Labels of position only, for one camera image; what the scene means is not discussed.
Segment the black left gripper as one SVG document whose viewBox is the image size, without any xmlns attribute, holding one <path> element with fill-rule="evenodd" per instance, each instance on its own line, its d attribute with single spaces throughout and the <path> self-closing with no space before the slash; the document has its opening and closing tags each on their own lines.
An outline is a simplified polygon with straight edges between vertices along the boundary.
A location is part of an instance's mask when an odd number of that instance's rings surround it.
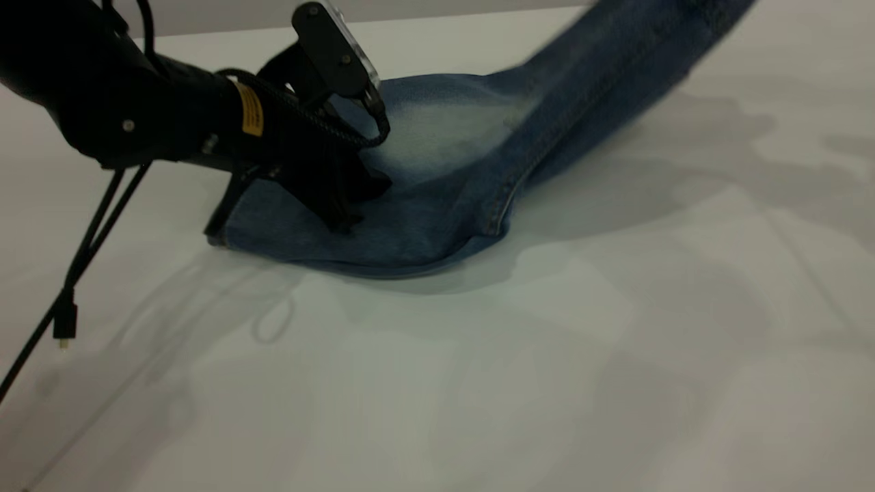
<svg viewBox="0 0 875 492">
<path fill-rule="evenodd" d="M 357 205 L 384 195 L 392 181 L 360 159 L 372 148 L 345 122 L 330 103 L 332 96 L 360 103 L 374 112 L 374 72 L 353 44 L 293 44 L 269 60 L 257 74 L 236 68 L 228 77 L 253 88 L 265 103 L 271 124 L 269 140 L 278 158 L 301 174 L 304 198 L 333 233 L 348 234 L 363 220 Z M 232 210 L 263 173 L 256 164 L 234 164 L 219 203 L 204 234 L 221 232 Z"/>
</svg>

